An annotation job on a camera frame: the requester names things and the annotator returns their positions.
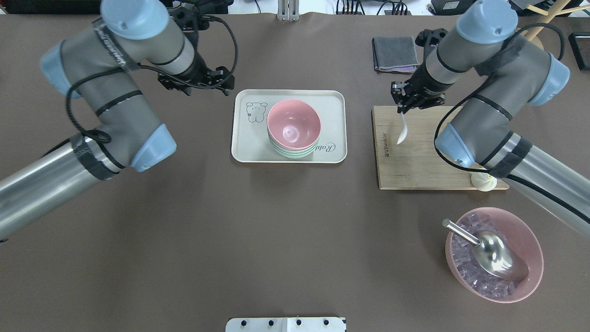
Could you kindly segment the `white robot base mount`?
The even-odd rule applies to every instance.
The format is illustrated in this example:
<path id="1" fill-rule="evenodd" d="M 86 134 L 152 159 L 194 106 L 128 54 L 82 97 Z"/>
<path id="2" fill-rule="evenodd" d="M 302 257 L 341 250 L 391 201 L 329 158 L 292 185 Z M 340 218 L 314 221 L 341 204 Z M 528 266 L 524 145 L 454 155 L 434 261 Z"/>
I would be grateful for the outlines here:
<path id="1" fill-rule="evenodd" d="M 226 332 L 346 332 L 341 317 L 258 317 L 228 320 Z"/>

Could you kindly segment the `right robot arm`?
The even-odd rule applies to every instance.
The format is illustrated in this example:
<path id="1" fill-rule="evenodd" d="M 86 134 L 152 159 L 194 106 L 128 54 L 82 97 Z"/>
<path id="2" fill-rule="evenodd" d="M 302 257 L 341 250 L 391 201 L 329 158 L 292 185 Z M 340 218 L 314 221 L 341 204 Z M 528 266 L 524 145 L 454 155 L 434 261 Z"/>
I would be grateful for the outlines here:
<path id="1" fill-rule="evenodd" d="M 487 80 L 437 130 L 434 145 L 452 166 L 501 179 L 510 187 L 589 236 L 589 181 L 509 129 L 526 105 L 550 101 L 570 71 L 553 54 L 516 31 L 518 15 L 505 0 L 477 0 L 445 32 L 406 82 L 390 92 L 398 112 L 444 103 L 444 92 L 470 69 Z"/>

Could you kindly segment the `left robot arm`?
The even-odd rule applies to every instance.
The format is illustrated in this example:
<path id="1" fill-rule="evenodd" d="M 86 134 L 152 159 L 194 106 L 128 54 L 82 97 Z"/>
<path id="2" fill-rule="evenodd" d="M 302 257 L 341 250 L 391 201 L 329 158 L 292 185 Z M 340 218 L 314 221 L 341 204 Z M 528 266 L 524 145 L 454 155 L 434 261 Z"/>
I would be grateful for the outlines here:
<path id="1" fill-rule="evenodd" d="M 1 241 L 127 166 L 144 172 L 177 144 L 131 78 L 145 69 L 165 89 L 234 88 L 234 70 L 209 69 L 198 32 L 219 17 L 158 0 L 104 0 L 91 28 L 43 55 L 42 73 L 64 97 L 76 134 L 1 181 Z"/>

